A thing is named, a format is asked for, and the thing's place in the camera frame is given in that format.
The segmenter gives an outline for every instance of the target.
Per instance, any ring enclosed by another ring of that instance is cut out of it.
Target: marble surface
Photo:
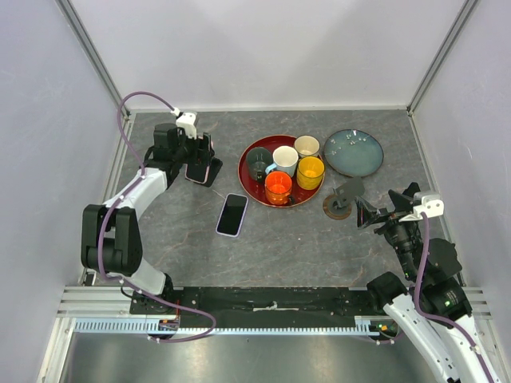
[[[154,125],[171,120],[167,113],[137,114],[131,140],[142,156],[153,144]],[[276,209],[250,200],[238,238],[215,233],[225,196],[244,194],[237,166],[248,145],[271,134],[309,134],[323,147],[330,134],[350,128],[374,136],[385,152],[381,168],[364,178],[364,197],[374,206],[390,205],[390,188],[403,190],[412,181],[429,188],[405,111],[200,113],[198,130],[212,134],[224,166],[211,188],[187,181],[181,171],[153,202],[139,221],[144,257],[175,286],[365,286],[387,270],[402,275],[392,248],[372,228],[358,230],[354,212],[343,221],[323,213],[325,197],[347,180],[331,168],[309,202]],[[128,154],[119,188],[136,170]],[[437,219],[432,229],[442,235]]]

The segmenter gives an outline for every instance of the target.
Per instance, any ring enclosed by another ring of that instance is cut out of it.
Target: gray floor
[[[426,383],[407,338],[376,346],[353,337],[219,335],[178,345],[144,336],[75,334],[61,383]]]
[[[153,144],[155,124],[167,113],[137,115],[131,140],[141,155]],[[140,219],[146,259],[169,273],[177,286],[365,286],[381,273],[402,274],[385,239],[372,229],[359,231],[355,214],[334,221],[322,203],[347,178],[328,168],[322,190],[303,205],[275,209],[250,201],[240,236],[215,233],[228,193],[241,193],[237,166],[244,149],[272,134],[310,134],[324,143],[338,130],[373,135],[385,152],[383,166],[364,179],[364,195],[376,207],[390,203],[387,191],[417,181],[427,190],[426,174],[405,111],[318,111],[200,113],[200,132],[210,132],[224,166],[211,188],[184,179],[160,195]],[[127,155],[120,187],[137,164]],[[433,234],[442,235],[436,219]]]

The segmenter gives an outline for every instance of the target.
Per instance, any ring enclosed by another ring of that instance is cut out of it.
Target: mug
[[[295,174],[297,163],[298,152],[291,146],[281,146],[273,152],[273,164],[266,168],[266,174],[279,170],[292,177]]]
[[[273,205],[293,204],[292,188],[293,181],[286,172],[272,172],[264,181],[266,199]]]
[[[319,141],[313,136],[300,136],[295,141],[295,150],[300,158],[307,156],[317,157],[319,154]]]
[[[247,154],[248,175],[254,181],[263,182],[266,168],[273,163],[271,152],[266,148],[253,148]]]
[[[298,185],[305,190],[316,189],[325,174],[325,164],[317,157],[305,157],[298,164],[296,180]]]

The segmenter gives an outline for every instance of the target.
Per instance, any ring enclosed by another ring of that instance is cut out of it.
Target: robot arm
[[[153,200],[165,192],[177,178],[183,165],[199,169],[207,182],[190,180],[209,186],[221,168],[221,161],[214,157],[211,138],[205,133],[197,137],[197,118],[193,113],[180,113],[175,124],[159,124],[154,130],[154,145],[145,155],[145,171],[139,170],[133,180],[113,198],[102,205],[85,208],[82,220],[81,263],[84,267],[98,270],[97,244],[106,212],[118,199],[107,225],[113,237],[103,242],[103,263],[110,275],[123,278],[142,290],[163,299],[172,293],[172,280],[154,269],[143,257],[138,219]],[[135,188],[132,186],[141,178]]]
[[[406,279],[419,284],[423,243],[417,221],[422,219],[422,212],[428,218],[442,215],[443,202],[437,194],[421,193],[417,184],[411,184],[402,194],[389,191],[389,195],[395,206],[393,212],[376,209],[358,197],[358,226],[383,223],[374,232],[384,235],[395,249]],[[454,279],[461,270],[454,245],[444,239],[431,239],[428,246],[420,302],[414,302],[401,280],[387,272],[367,284],[375,306],[398,323],[426,359],[436,381],[499,382],[477,335],[472,307]],[[462,331],[470,336],[470,342]]]

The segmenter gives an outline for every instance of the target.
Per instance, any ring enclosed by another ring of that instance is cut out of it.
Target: blue plate
[[[368,176],[383,163],[382,146],[362,130],[347,129],[332,134],[323,151],[328,164],[349,177]]]

